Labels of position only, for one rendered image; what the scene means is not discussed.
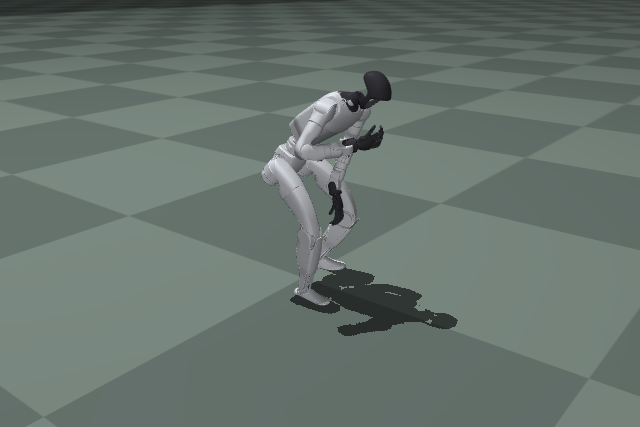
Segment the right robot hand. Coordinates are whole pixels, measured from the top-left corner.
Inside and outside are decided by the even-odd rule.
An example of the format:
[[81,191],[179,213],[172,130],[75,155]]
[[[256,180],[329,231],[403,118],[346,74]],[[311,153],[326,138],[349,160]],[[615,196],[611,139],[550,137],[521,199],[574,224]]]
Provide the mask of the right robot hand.
[[382,142],[384,132],[382,126],[380,126],[380,130],[371,135],[375,127],[376,125],[373,125],[366,135],[359,137],[357,140],[354,138],[346,139],[342,141],[342,144],[344,146],[353,145],[353,153],[357,152],[358,149],[370,150],[379,147]]

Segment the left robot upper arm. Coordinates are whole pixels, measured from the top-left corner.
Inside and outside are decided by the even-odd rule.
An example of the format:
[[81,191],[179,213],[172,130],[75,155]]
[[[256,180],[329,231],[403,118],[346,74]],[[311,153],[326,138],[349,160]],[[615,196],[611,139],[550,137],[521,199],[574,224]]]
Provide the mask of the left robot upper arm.
[[[371,114],[371,109],[370,107],[367,109],[364,109],[364,113],[362,115],[362,117],[354,124],[352,125],[349,129],[347,129],[345,131],[345,136],[343,139],[339,139],[339,142],[344,140],[344,139],[350,139],[350,138],[354,138],[356,139],[358,137],[358,135],[360,134],[360,131],[365,123],[365,121],[369,118]],[[348,155],[350,156],[350,155]]]

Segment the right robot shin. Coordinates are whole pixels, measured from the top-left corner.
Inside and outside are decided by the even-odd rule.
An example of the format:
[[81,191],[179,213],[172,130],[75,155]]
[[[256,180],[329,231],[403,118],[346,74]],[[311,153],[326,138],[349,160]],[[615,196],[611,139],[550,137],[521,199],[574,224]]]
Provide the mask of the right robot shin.
[[297,265],[299,266],[299,292],[304,294],[307,290],[311,289],[314,274],[319,264],[322,237],[317,239],[315,245],[313,245],[312,235],[303,228],[298,230],[297,237],[296,257]]

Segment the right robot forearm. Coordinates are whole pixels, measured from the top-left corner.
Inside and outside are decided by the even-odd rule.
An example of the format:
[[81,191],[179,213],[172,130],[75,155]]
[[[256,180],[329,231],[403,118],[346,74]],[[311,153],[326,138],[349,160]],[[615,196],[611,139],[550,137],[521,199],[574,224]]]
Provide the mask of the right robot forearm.
[[[346,139],[344,139],[346,140]],[[342,140],[343,141],[343,140]],[[333,142],[331,144],[306,144],[301,148],[301,156],[307,160],[323,161],[324,159],[339,158],[343,155],[350,155],[353,153],[353,145],[344,146],[340,142]]]

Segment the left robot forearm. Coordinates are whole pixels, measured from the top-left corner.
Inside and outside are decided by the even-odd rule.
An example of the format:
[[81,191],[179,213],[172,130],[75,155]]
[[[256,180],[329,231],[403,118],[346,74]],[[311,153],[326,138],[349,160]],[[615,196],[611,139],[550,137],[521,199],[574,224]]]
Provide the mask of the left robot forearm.
[[[328,184],[329,182],[334,182],[336,184],[336,189],[340,190],[341,189],[341,182],[344,179],[345,173],[346,173],[346,169],[347,166],[350,163],[351,157],[352,157],[353,153],[350,154],[350,156],[341,156],[339,158],[336,158],[335,160],[335,164],[333,166],[331,175],[330,175],[330,180],[327,182],[327,189],[328,189]],[[329,191],[329,189],[328,189]]]

